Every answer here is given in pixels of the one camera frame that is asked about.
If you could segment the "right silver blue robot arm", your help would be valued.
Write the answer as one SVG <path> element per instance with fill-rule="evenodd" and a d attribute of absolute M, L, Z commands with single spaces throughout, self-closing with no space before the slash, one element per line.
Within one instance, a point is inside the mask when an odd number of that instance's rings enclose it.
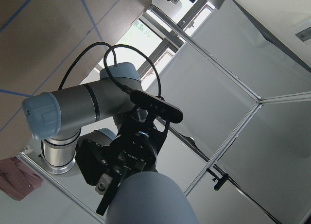
<path fill-rule="evenodd" d="M 95 82 L 44 92 L 22 103 L 34 139 L 41 142 L 43 166 L 65 173 L 77 164 L 85 181 L 103 196 L 103 215 L 128 177 L 155 171 L 156 157 L 169 129 L 154 120 L 161 98 L 142 90 L 133 64 L 122 62 L 100 72 Z"/>

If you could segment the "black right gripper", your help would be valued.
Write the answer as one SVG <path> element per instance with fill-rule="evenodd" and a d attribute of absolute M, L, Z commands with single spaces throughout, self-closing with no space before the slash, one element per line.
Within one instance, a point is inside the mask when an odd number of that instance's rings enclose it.
<path fill-rule="evenodd" d="M 134 107 L 114 117 L 118 133 L 103 128 L 83 135 L 76 145 L 75 160 L 87 184 L 103 195 L 96 213 L 103 216 L 114 199 L 118 186 L 127 177 L 144 171 L 155 171 L 156 157 L 170 126 L 159 131 L 156 115 Z"/>

